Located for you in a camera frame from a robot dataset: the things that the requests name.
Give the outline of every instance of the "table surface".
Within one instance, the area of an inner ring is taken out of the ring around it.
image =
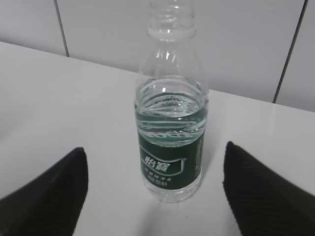
[[[233,141],[315,194],[315,113],[210,91],[200,189],[161,204],[142,184],[137,74],[0,43],[0,198],[84,147],[89,191],[75,236],[239,236],[222,187]]]

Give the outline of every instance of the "water bottle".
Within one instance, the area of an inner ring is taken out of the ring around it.
[[[192,1],[149,2],[152,46],[140,64],[134,100],[141,172],[157,199],[173,203],[200,183],[209,90],[192,46]]]

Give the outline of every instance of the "water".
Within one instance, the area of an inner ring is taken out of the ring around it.
[[[148,79],[136,90],[135,115],[139,135],[160,147],[178,148],[196,141],[205,130],[208,97],[194,80],[167,76]],[[190,196],[200,176],[185,188],[166,190],[144,178],[159,199],[176,202]]]

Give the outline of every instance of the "green label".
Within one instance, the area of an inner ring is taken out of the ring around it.
[[[151,184],[164,189],[180,189],[199,176],[203,135],[182,147],[160,147],[138,136],[141,170]]]

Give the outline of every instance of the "bottle base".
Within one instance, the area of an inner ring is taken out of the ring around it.
[[[183,201],[190,196],[192,196],[198,189],[200,180],[201,180],[201,172],[199,176],[192,182],[190,185],[175,190],[162,189],[154,186],[146,178],[142,175],[142,179],[144,185],[148,188],[149,192],[159,201],[164,203],[176,203]]]

